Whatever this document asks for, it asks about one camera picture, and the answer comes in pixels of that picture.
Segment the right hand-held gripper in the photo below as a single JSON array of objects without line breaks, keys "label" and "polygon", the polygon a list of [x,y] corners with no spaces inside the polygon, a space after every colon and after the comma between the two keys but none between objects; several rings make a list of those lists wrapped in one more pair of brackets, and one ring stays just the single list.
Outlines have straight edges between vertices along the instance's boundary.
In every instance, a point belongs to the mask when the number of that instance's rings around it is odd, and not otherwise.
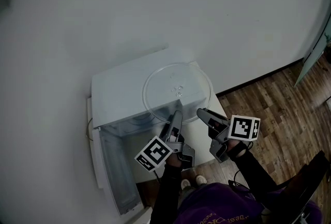
[{"label": "right hand-held gripper", "polygon": [[258,138],[261,119],[257,117],[232,115],[231,119],[208,109],[197,109],[198,118],[208,127],[212,139],[210,153],[222,163],[228,159],[229,140],[252,142]]}]

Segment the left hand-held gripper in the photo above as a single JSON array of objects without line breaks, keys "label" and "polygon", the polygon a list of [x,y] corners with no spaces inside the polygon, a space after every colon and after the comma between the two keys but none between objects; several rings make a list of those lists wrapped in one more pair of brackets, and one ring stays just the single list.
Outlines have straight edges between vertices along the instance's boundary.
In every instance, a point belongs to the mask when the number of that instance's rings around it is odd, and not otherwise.
[{"label": "left hand-held gripper", "polygon": [[168,118],[168,128],[159,136],[153,137],[146,146],[135,156],[138,162],[148,172],[159,168],[172,154],[182,162],[183,170],[194,166],[195,150],[185,143],[181,135],[183,114],[177,110]]}]

